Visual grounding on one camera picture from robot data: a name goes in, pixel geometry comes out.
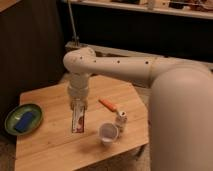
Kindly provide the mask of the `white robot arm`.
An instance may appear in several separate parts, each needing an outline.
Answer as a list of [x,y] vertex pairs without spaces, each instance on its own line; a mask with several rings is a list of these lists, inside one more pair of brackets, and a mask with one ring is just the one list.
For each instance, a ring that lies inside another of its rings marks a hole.
[[151,171],[213,171],[213,73],[205,65],[164,57],[98,57],[68,52],[70,99],[85,103],[91,74],[151,88],[148,121]]

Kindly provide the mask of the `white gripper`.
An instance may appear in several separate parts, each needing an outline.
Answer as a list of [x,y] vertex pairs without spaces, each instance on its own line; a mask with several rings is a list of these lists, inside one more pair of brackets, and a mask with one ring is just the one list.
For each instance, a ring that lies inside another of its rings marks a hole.
[[71,73],[69,75],[68,94],[72,98],[70,100],[71,109],[77,106],[87,109],[88,103],[86,98],[89,93],[89,78],[88,74]]

